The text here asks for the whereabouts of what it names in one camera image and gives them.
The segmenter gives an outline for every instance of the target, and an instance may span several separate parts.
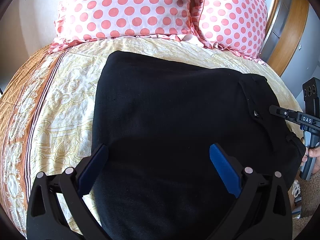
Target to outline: bedspread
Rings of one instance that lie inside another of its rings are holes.
[[[24,235],[36,174],[61,173],[90,155],[97,83],[108,55],[116,50],[260,74],[267,78],[281,107],[301,110],[271,67],[227,51],[203,49],[188,42],[130,37],[86,42],[50,55],[46,50],[38,51],[18,70],[0,98],[0,203]],[[288,125],[302,137],[298,125]],[[80,233],[63,196],[58,194],[58,198],[70,227]],[[84,196],[84,201],[99,221],[94,195]]]

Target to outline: blue gripper pad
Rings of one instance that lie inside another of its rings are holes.
[[[109,156],[108,147],[101,145],[78,178],[78,195],[80,197],[90,193],[99,173],[102,171]]]
[[[216,168],[226,189],[230,194],[233,194],[238,198],[241,193],[241,180],[238,174],[215,144],[210,146],[209,154],[210,160]]]

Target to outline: pillow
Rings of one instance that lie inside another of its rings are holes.
[[[74,41],[153,34],[181,40],[192,33],[189,0],[63,0],[55,27],[51,52]]]
[[[205,47],[257,59],[266,31],[265,0],[195,0],[195,5],[191,20]]]

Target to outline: finger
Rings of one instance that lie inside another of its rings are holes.
[[[308,155],[310,157],[320,157],[320,148],[314,148],[314,149],[309,149],[308,150]]]

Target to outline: black fleece fabric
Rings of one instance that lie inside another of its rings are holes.
[[[113,240],[205,240],[235,198],[209,159],[224,151],[258,173],[280,171],[289,189],[305,147],[267,80],[131,52],[108,57],[98,82],[92,149],[109,160],[94,184]]]

